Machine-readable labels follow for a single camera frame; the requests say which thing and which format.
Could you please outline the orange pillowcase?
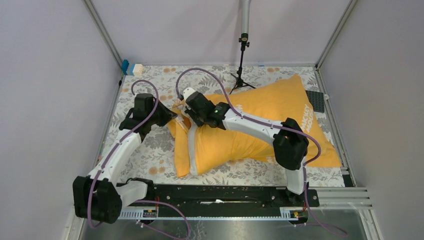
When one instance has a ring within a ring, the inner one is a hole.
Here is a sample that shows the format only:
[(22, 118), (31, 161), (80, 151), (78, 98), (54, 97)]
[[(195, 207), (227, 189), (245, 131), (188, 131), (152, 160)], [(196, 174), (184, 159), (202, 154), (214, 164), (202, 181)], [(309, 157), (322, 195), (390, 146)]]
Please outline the orange pillowcase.
[(287, 119), (295, 120), (299, 129), (309, 136), (306, 155), (309, 167), (341, 166), (337, 151), (319, 126), (299, 75), (229, 96), (210, 94), (207, 99), (214, 105), (232, 104), (225, 115), (224, 129), (197, 127), (184, 113), (182, 102), (172, 106), (177, 118), (167, 126), (175, 140), (177, 177), (202, 175), (228, 161), (273, 162), (273, 141), (281, 126), (288, 124)]

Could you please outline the white pillow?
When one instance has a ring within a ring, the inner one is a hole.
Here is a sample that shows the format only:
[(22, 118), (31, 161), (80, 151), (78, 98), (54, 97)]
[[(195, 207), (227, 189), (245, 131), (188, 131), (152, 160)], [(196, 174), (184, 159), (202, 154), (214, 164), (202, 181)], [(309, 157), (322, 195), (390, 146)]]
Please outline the white pillow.
[(187, 144), (188, 144), (188, 155), (189, 155), (189, 172), (193, 176), (198, 176), (198, 168), (196, 163), (196, 130), (198, 129), (197, 125), (194, 123), (191, 125), (187, 134)]

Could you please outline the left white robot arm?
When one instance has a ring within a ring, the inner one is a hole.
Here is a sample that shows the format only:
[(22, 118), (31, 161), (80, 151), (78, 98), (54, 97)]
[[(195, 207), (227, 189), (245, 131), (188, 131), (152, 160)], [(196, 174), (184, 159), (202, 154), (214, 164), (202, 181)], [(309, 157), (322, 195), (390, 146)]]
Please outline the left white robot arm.
[(155, 200), (153, 182), (135, 178), (126, 183), (118, 179), (125, 163), (142, 144), (154, 125), (166, 126), (177, 114), (150, 93), (135, 96), (134, 106), (120, 123), (118, 135), (106, 156), (87, 176), (72, 183), (74, 212), (79, 218), (113, 224), (123, 208), (139, 201), (148, 206)]

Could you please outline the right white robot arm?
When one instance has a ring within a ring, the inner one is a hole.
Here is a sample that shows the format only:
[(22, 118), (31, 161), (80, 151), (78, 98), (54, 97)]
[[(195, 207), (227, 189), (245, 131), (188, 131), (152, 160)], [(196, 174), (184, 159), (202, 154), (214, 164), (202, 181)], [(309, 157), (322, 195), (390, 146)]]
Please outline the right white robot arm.
[(198, 127), (206, 125), (240, 132), (272, 146), (276, 162), (286, 172), (287, 201), (293, 206), (299, 206), (307, 199), (302, 165), (309, 141), (295, 120), (288, 118), (281, 122), (238, 112), (231, 104), (214, 104), (191, 87), (183, 91), (182, 98), (185, 101), (185, 112)]

